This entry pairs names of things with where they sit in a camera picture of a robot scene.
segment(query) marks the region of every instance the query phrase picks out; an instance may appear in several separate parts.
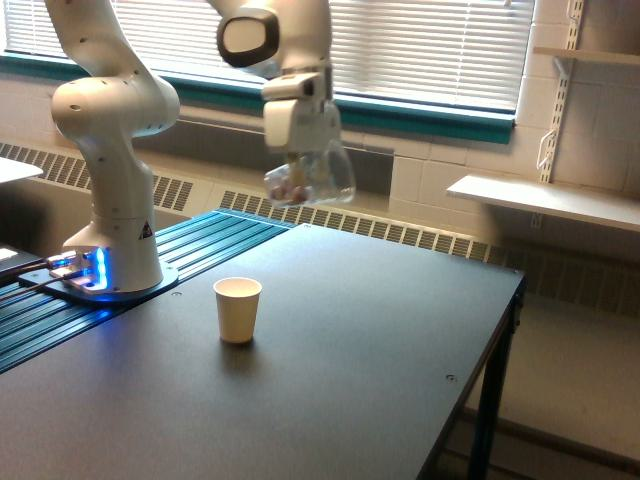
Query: window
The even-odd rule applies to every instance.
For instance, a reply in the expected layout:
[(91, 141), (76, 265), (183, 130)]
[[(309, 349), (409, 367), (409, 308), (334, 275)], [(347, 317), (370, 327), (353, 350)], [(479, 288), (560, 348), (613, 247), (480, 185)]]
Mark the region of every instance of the window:
[[(258, 83), (226, 66), (205, 0), (112, 0), (138, 54), (161, 72)], [(534, 0), (331, 0), (339, 93), (514, 112)], [(6, 46), (64, 56), (44, 0), (4, 0)]]

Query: paper cup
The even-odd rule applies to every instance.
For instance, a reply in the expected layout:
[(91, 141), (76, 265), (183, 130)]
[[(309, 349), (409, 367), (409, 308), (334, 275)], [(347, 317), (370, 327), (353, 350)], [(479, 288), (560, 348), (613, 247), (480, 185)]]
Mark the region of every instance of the paper cup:
[(217, 281), (213, 290), (218, 303), (220, 338), (229, 343), (250, 341), (262, 291), (260, 282), (251, 278), (225, 278)]

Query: radiator vent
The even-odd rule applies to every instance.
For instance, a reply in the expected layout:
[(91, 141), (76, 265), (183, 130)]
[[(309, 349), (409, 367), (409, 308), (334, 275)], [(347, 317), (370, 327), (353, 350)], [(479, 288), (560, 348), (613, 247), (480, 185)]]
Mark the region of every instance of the radiator vent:
[[(89, 170), (82, 158), (8, 143), (0, 143), (0, 157), (40, 167), (44, 172), (39, 178), (40, 181), (91, 190)], [(156, 175), (153, 177), (153, 203), (156, 207), (182, 212), (192, 188), (191, 182)]]
[(232, 190), (225, 191), (220, 207), (289, 223), (311, 223), (523, 270), (527, 273), (529, 294), (640, 316), (640, 269), (637, 267), (542, 250), (505, 248), (468, 235), (333, 208), (274, 209), (266, 198)]

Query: wall shelf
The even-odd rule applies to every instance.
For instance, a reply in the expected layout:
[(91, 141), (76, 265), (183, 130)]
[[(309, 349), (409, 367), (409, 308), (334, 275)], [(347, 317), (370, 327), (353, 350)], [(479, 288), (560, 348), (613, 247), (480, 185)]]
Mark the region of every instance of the wall shelf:
[(534, 47), (533, 53), (551, 55), (567, 60), (578, 60), (581, 62), (640, 66), (640, 55), (629, 55), (625, 53), (597, 52), (592, 50), (567, 50), (564, 48), (548, 47)]
[(467, 175), (450, 195), (490, 205), (640, 232), (640, 200), (504, 177)]
[(42, 170), (28, 163), (0, 157), (0, 183), (42, 175)]

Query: window sill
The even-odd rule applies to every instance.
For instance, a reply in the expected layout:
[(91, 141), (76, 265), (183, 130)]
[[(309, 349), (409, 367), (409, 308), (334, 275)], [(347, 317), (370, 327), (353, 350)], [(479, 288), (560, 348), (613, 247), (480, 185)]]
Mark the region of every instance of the window sill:
[[(0, 53), (0, 72), (69, 81), (86, 72), (59, 58)], [(191, 75), (161, 73), (181, 100), (260, 113), (260, 87), (250, 83), (212, 80)], [(381, 133), (418, 133), (507, 144), (514, 115), (336, 95), (342, 123), (351, 129)]]

